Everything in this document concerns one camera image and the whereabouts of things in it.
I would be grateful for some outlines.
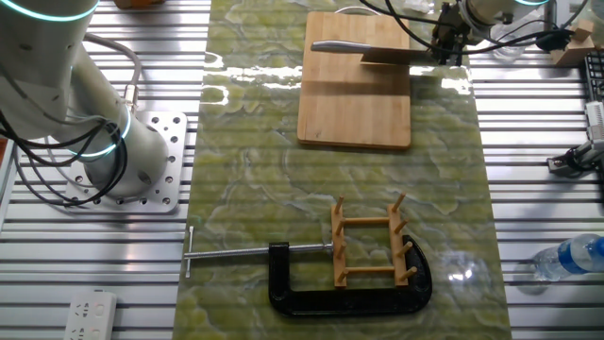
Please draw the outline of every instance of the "kitchen knife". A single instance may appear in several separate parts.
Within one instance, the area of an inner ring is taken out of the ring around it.
[[[313,42],[310,51],[362,54],[361,61],[395,65],[435,65],[436,61],[427,51],[404,48],[374,47],[367,43],[345,41]]]

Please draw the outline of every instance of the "plastic bottle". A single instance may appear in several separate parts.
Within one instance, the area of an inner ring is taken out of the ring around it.
[[[544,24],[534,22],[543,19],[544,10],[538,8],[520,20],[516,20],[510,25],[498,24],[491,28],[491,37],[501,43],[506,43],[517,38],[521,38],[530,33],[535,33],[544,29]],[[514,62],[525,52],[526,46],[506,46],[493,51],[493,55],[506,62]]]
[[[540,281],[558,281],[573,274],[604,272],[604,237],[583,234],[542,250],[533,258]]]

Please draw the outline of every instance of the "knife handle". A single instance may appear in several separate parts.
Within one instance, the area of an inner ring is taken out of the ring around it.
[[[313,42],[310,51],[346,54],[364,54],[369,52],[371,45],[359,42],[321,41]]]

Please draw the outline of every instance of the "blue label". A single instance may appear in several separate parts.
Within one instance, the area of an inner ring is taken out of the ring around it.
[[[558,260],[560,260],[560,264],[566,269],[569,273],[572,274],[585,274],[589,273],[589,271],[579,267],[574,261],[573,257],[570,254],[570,241],[564,241],[558,247]]]

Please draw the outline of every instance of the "teal light ring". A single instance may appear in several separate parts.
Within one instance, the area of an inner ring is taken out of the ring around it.
[[[44,21],[61,22],[61,23],[75,21],[75,20],[79,20],[79,19],[89,16],[98,7],[98,4],[100,2],[101,2],[101,0],[98,0],[96,2],[96,4],[94,4],[94,6],[92,6],[92,8],[90,8],[89,10],[87,10],[81,14],[71,15],[71,16],[56,16],[56,15],[47,15],[47,14],[35,12],[33,10],[19,6],[15,3],[13,3],[11,0],[0,0],[0,3],[7,5],[11,9],[16,10],[23,15],[26,15],[26,16],[29,16],[32,18],[36,18],[36,19],[40,19],[40,20],[44,20]]]
[[[128,132],[130,131],[130,110],[127,109],[128,111],[127,115],[128,115],[128,121],[126,122],[126,127],[124,128],[124,132],[122,133],[122,139],[124,139],[126,137],[126,135],[128,134]],[[107,148],[105,148],[104,150],[101,150],[99,152],[94,152],[92,154],[82,154],[81,157],[99,157],[99,156],[105,156],[108,155],[111,151],[113,151],[115,149],[117,145],[116,144],[112,144],[110,146],[107,146]],[[74,152],[72,150],[69,150],[69,152],[71,152],[74,155],[77,155],[77,152]]]
[[[542,4],[549,2],[549,0],[543,0],[543,1],[539,1],[539,2],[534,2],[534,1],[530,1],[530,0],[516,0],[516,2],[520,5],[540,6]]]

